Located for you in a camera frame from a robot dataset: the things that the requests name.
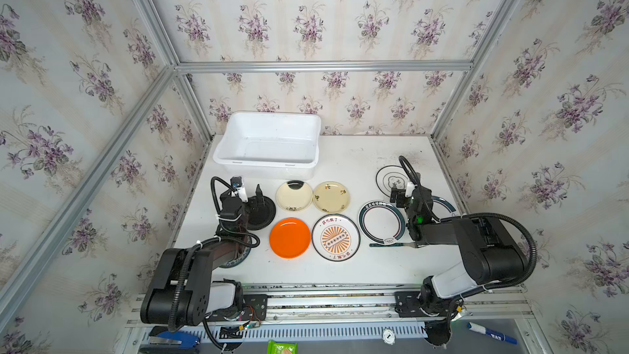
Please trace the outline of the white plate green red rim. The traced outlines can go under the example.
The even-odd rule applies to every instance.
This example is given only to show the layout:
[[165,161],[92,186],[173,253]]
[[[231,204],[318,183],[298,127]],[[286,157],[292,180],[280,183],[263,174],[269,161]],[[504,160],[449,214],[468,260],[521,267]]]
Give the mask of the white plate green red rim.
[[406,220],[404,215],[390,203],[371,201],[360,208],[358,215],[360,229],[374,243],[393,245],[404,236]]

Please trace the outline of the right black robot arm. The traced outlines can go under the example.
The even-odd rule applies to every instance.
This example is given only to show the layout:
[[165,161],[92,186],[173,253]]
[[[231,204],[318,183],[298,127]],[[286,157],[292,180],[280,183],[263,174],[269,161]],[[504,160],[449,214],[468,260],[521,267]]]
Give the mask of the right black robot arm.
[[396,293],[396,313],[401,317],[429,317],[453,312],[464,301],[493,288],[517,286],[537,265],[537,245],[527,229],[509,216],[480,212],[437,219],[431,192],[410,183],[393,187],[390,200],[405,210],[410,243],[395,247],[455,246],[461,262],[424,280],[418,292]]

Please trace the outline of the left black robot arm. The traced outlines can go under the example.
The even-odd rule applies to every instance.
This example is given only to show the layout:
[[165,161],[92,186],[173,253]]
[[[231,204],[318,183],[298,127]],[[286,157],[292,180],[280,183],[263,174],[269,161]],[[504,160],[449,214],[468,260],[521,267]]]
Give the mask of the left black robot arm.
[[162,253],[140,308],[142,323],[161,325],[173,333],[197,326],[216,312],[231,319],[245,311],[242,284],[214,280],[213,272],[238,266],[260,246],[259,237],[248,229],[249,221],[269,204],[260,186],[247,201],[233,185],[212,197],[218,208],[215,235],[191,247],[171,247]]

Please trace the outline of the white plate with black rings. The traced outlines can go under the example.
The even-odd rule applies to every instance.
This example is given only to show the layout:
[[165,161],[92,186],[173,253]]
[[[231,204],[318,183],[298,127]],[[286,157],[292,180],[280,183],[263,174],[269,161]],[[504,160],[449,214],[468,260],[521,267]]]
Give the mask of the white plate with black rings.
[[406,189],[409,177],[402,167],[389,165],[378,170],[375,180],[380,192],[390,198],[394,189]]

